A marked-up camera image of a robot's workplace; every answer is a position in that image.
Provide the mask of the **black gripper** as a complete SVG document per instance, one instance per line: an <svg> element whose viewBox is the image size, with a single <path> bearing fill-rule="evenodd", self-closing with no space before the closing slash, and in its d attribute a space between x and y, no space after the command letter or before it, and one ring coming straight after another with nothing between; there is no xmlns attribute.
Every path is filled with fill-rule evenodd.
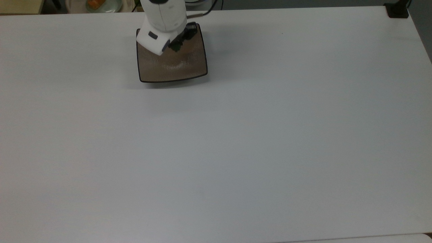
<svg viewBox="0 0 432 243"><path fill-rule="evenodd" d="M185 29L173 41L173 48L181 48L184 41L191 40L197 34L196 23L187 23Z"/></svg>

